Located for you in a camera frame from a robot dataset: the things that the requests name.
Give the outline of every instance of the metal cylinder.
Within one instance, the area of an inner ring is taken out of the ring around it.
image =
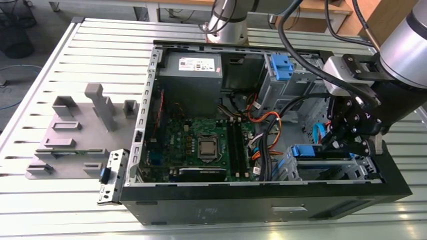
[[[410,86],[427,89],[427,1],[418,2],[379,52],[386,71]]]
[[[247,42],[247,16],[252,5],[254,0],[216,1],[212,17],[207,24],[208,31],[214,32],[207,35],[207,38],[212,43],[244,44]]]

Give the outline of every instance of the label sticker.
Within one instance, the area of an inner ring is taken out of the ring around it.
[[[180,71],[215,72],[215,60],[214,58],[182,57],[178,69]]]
[[[262,169],[259,167],[254,167],[254,174],[260,175],[262,174]]]
[[[255,101],[252,106],[256,108],[256,109],[260,109],[262,105]]]

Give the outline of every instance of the black cable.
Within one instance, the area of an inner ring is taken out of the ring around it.
[[[325,79],[327,82],[330,82],[331,84],[337,85],[342,89],[347,90],[353,97],[358,96],[363,100],[363,102],[365,102],[367,107],[370,107],[370,108],[377,107],[378,106],[377,100],[365,91],[362,91],[358,87],[355,87],[349,82],[341,80],[339,78],[337,78],[335,76],[333,76],[331,74],[325,72],[322,69],[317,68],[302,57],[302,55],[298,53],[298,51],[292,47],[292,45],[290,43],[290,40],[288,40],[288,38],[286,36],[286,32],[284,32],[284,29],[283,29],[283,24],[284,24],[286,20],[288,19],[288,17],[291,16],[291,13],[295,11],[296,7],[300,5],[302,1],[303,0],[294,0],[290,8],[284,11],[283,18],[280,19],[280,23],[279,23],[279,36],[280,36],[280,40],[282,40],[282,43],[283,43],[283,45],[286,47],[287,52],[295,58],[295,60],[299,62],[299,64],[313,74],[315,74],[318,77],[321,77],[322,79]]]
[[[280,118],[287,114],[287,112],[304,100],[311,99],[311,98],[329,98],[331,95],[329,93],[311,93],[303,96],[299,96],[296,98],[294,98],[287,105],[282,108],[280,112],[279,112],[279,116]],[[271,181],[271,157],[270,157],[270,153],[268,153],[268,145],[267,145],[267,140],[268,140],[268,135],[271,130],[274,129],[274,126],[276,124],[278,120],[276,118],[270,122],[270,125],[266,129],[266,131],[263,132],[263,136],[260,138],[260,141],[258,143],[258,148],[259,148],[259,153],[260,153],[260,161],[262,163],[266,162],[266,167],[264,167],[264,171],[270,171],[266,172],[266,177],[264,180],[266,181]]]
[[[325,0],[325,16],[326,16],[326,26],[327,26],[329,32],[331,33],[334,38],[337,38],[338,40],[342,40],[342,41],[345,41],[347,43],[361,44],[361,45],[367,46],[367,47],[374,47],[373,43],[370,43],[367,41],[351,39],[351,38],[339,36],[337,34],[337,32],[333,29],[331,19],[330,19],[330,0]]]
[[[208,30],[208,31],[206,31],[200,25],[199,25],[199,29],[200,29],[206,34],[216,34],[220,30],[223,30],[224,27],[227,26],[227,24],[230,23],[230,21],[232,20],[232,16],[234,16],[234,14],[235,14],[235,12],[236,12],[236,6],[238,6],[238,0],[234,0],[234,7],[232,7],[231,15],[230,15],[227,21],[224,22],[224,24],[220,26],[219,29],[214,30],[214,29],[216,28],[219,22],[220,22],[220,18],[223,17],[226,8],[220,11],[219,18],[216,19],[216,23],[215,23],[212,29]]]
[[[242,118],[243,118],[244,120],[247,120],[248,117],[247,117],[247,115],[246,115],[246,111],[242,111],[242,110],[239,109],[238,105],[236,105],[236,102],[235,102],[235,94],[236,94],[236,92],[234,91],[234,92],[230,94],[230,97],[228,97],[231,106],[232,106],[232,108],[235,109],[235,111],[242,115]]]
[[[260,148],[262,147],[262,144],[263,144],[263,140],[262,140],[263,138],[260,138],[259,139],[259,141],[258,141],[258,148]],[[260,175],[259,175],[259,181],[260,182],[264,182],[266,181],[266,173],[267,173],[267,171],[266,171],[266,161],[264,161],[264,159],[263,158],[260,158],[262,159],[262,161],[260,161]]]
[[[175,9],[171,9],[171,10],[172,10],[172,13],[176,13],[176,14],[179,14],[183,11],[183,9],[180,9],[180,11],[175,11]]]
[[[183,21],[180,21],[182,24],[183,24],[184,22],[187,22],[187,21],[192,18],[192,15],[194,15],[195,11],[196,11],[196,10],[192,10],[192,12],[191,12],[190,16],[187,17],[187,19],[183,20]]]
[[[300,8],[300,6],[298,6],[296,17],[294,17],[292,25],[287,29],[284,29],[286,31],[291,30],[296,26],[296,23],[300,20],[300,14],[302,14],[302,8]]]
[[[353,8],[354,8],[355,15],[358,16],[359,22],[362,24],[362,27],[365,30],[367,30],[370,28],[370,26],[369,26],[366,19],[363,18],[359,4],[358,4],[358,0],[353,0]]]

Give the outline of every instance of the aluminum extrusion table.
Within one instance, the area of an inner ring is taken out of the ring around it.
[[[369,54],[321,33],[290,33],[298,49]],[[72,23],[0,135],[0,237],[55,239],[426,239],[427,128],[417,113],[385,136],[413,196],[338,220],[143,226],[124,206],[98,206],[96,179],[28,180],[26,168],[52,119],[56,96],[76,102],[102,83],[114,103],[142,100],[154,40],[203,42],[196,25],[87,18]],[[276,31],[248,30],[250,44],[282,47]]]
[[[60,11],[60,3],[80,3],[80,4],[92,4],[92,5],[111,5],[111,6],[127,6],[134,7],[136,19],[142,19],[142,10],[140,8],[147,8],[148,18],[151,22],[160,22],[160,9],[184,9],[195,11],[211,11],[212,2],[206,2],[206,4],[195,3],[172,3],[164,0],[32,0],[34,2],[48,2],[51,8],[55,12]],[[353,13],[351,8],[330,6],[330,19],[331,25],[335,32],[339,31],[346,17]],[[267,13],[250,12],[250,14],[266,15]],[[304,6],[299,16],[308,19],[326,19],[326,14],[323,10],[319,12],[318,8],[310,8]]]

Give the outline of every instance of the metal bracket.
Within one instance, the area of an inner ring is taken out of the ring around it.
[[[127,174],[130,151],[112,151],[106,168],[100,172],[98,205],[122,205],[120,194]]]
[[[389,74],[379,71],[370,71],[367,66],[374,65],[379,59],[379,54],[374,56],[345,54],[342,56],[342,62],[347,66],[350,75],[362,81],[390,82],[397,81]]]
[[[382,155],[383,154],[383,135],[379,133],[375,136],[371,136],[370,139],[374,142],[375,155]]]

